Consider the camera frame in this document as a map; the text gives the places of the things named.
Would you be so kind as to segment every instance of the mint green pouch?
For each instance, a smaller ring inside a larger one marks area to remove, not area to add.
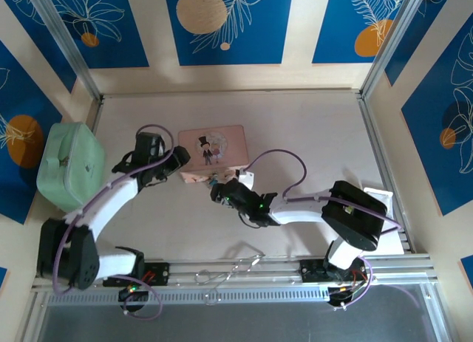
[[[62,211],[78,209],[102,186],[105,151],[83,123],[54,124],[36,185]]]

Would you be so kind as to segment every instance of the white table surface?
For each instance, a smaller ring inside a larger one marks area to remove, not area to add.
[[[106,173],[135,146],[144,124],[181,130],[241,124],[250,159],[271,148],[297,153],[307,179],[291,193],[331,188],[339,179],[382,188],[381,178],[351,92],[226,92],[106,98],[97,138],[107,153]],[[254,167],[253,190],[281,193],[302,175],[286,154],[270,154]],[[337,237],[325,224],[301,223],[253,230],[237,212],[213,203],[202,183],[179,174],[143,190],[104,229],[101,238],[133,247],[148,259],[223,259],[263,252],[267,256],[323,256]],[[382,236],[376,254],[402,254],[397,233]]]

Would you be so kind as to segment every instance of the cartoon figure in top hat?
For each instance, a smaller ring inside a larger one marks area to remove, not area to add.
[[[210,151],[210,143],[207,141],[207,137],[200,137],[200,147],[203,149],[203,156],[205,158],[205,164],[211,165],[211,158],[213,156],[212,151]]]

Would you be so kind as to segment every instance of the purple cable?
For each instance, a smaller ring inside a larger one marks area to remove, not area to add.
[[[343,309],[343,308],[347,308],[349,307],[350,305],[353,305],[355,302],[357,302],[358,300],[360,300],[361,298],[364,297],[364,295],[366,293],[368,293],[368,289],[371,287],[371,282],[372,282],[372,266],[371,264],[362,256],[359,256],[358,257],[360,260],[362,260],[364,262],[364,264],[368,267],[368,270],[370,270],[370,277],[368,278],[368,283],[367,283],[367,286],[366,288],[364,288],[364,290],[361,292],[361,294],[359,296],[357,296],[355,299],[353,299],[350,303],[346,303],[343,307],[336,307],[336,309]]]
[[[163,311],[163,302],[161,301],[161,297],[160,295],[157,293],[157,291],[155,289],[153,289],[150,285],[148,285],[147,283],[145,283],[144,281],[141,281],[140,279],[136,279],[136,278],[132,278],[132,277],[128,277],[128,276],[120,276],[120,275],[116,275],[116,276],[113,276],[113,278],[116,278],[116,279],[123,279],[125,281],[133,281],[134,283],[137,283],[143,287],[146,288],[146,290],[148,290],[151,294],[153,294],[156,299],[159,301],[160,303],[160,308],[159,310],[157,311],[157,314],[156,315],[153,315],[153,316],[148,316],[148,317],[142,317],[142,316],[137,316],[135,315],[133,312],[127,312],[127,315],[132,317],[132,318],[137,318],[138,320],[143,320],[143,321],[151,321],[151,320],[154,320],[155,318],[159,318],[160,315],[161,315],[161,312]],[[128,300],[130,300],[130,298],[132,297],[133,295],[129,296],[128,298],[125,299],[125,301],[123,302],[123,308],[125,309],[125,311],[128,311],[126,310],[126,302]]]
[[[295,157],[301,163],[302,168],[304,169],[304,174],[302,175],[302,178],[298,182],[296,182],[293,185],[290,185],[289,187],[287,187],[284,190],[284,192],[282,192],[282,197],[286,198],[286,195],[287,195],[288,191],[290,191],[292,188],[296,187],[297,185],[300,185],[302,182],[304,182],[305,177],[307,177],[307,166],[305,165],[304,161],[302,161],[302,159],[299,156],[297,156],[296,154],[294,154],[293,152],[288,151],[288,150],[284,150],[283,148],[274,148],[272,150],[267,150],[267,151],[263,152],[262,154],[260,154],[256,159],[254,159],[254,161],[250,165],[248,165],[246,168],[244,168],[243,171],[247,171],[261,157],[265,156],[266,154],[270,154],[271,152],[284,152],[285,154],[289,154],[289,155]]]
[[[137,174],[141,171],[145,171],[145,170],[149,170],[150,168],[154,168],[156,166],[159,166],[161,165],[162,163],[164,163],[169,157],[172,156],[172,152],[173,152],[173,149],[174,149],[174,138],[172,137],[172,134],[171,132],[164,128],[163,126],[159,126],[157,124],[147,124],[145,126],[142,126],[141,128],[139,128],[136,132],[136,135],[138,135],[142,130],[146,129],[146,128],[151,128],[151,127],[155,127],[155,128],[159,128],[161,130],[164,130],[165,133],[167,133],[167,135],[171,138],[171,148],[169,150],[169,153],[161,160],[159,160],[158,162],[156,163],[150,163],[149,165],[146,165],[146,166],[143,166],[143,167],[140,167],[140,168],[137,168],[136,170],[133,170],[131,172],[129,172],[128,174],[124,174],[123,176],[120,176],[118,177],[117,179],[115,179],[114,181],[112,181],[110,183],[110,185],[106,185],[105,187],[102,188],[102,190],[100,192],[98,192],[91,200],[89,200],[87,202],[87,204],[85,204],[85,206],[83,207],[82,209],[82,213],[81,214],[78,214],[73,220],[72,222],[69,224],[69,227],[66,229],[66,232],[64,233],[64,235],[62,236],[62,239],[61,241],[59,242],[59,246],[58,246],[58,250],[56,252],[56,256],[54,258],[54,264],[52,266],[52,288],[54,290],[54,293],[56,293],[56,295],[64,295],[64,294],[67,294],[71,289],[72,287],[69,287],[67,288],[66,290],[59,290],[59,283],[58,283],[58,271],[59,271],[59,263],[61,262],[61,256],[62,256],[62,251],[64,249],[64,247],[66,246],[66,242],[67,242],[67,239],[69,238],[69,235],[71,234],[71,231],[72,229],[74,229],[74,227],[77,225],[78,221],[80,218],[84,217],[84,214],[89,211],[89,209],[105,194],[107,193],[108,191],[110,191],[115,185],[117,185],[118,183],[120,183],[121,181],[133,176],[134,174]]]
[[[361,205],[358,205],[358,204],[355,204],[355,203],[352,203],[352,202],[349,202],[345,199],[341,199],[341,198],[336,198],[334,196],[320,196],[319,197],[319,201],[321,200],[330,200],[332,202],[337,202],[337,203],[340,203],[340,204],[343,204],[343,205],[348,205],[349,207],[353,207],[355,208],[356,210],[358,211],[363,211],[371,216],[374,216],[375,218],[378,218],[378,219],[381,219],[381,220],[384,220],[385,222],[390,222],[391,224],[395,225],[396,228],[391,228],[391,229],[388,229],[388,230],[385,230],[381,233],[381,235],[385,235],[387,233],[391,233],[393,231],[397,231],[399,229],[402,229],[402,226],[401,224],[399,224],[398,222],[396,222],[394,219],[391,219],[391,218],[388,218],[387,216],[385,215],[381,215],[380,213],[377,213],[371,209],[368,209],[368,208],[365,208],[365,207],[362,207]]]

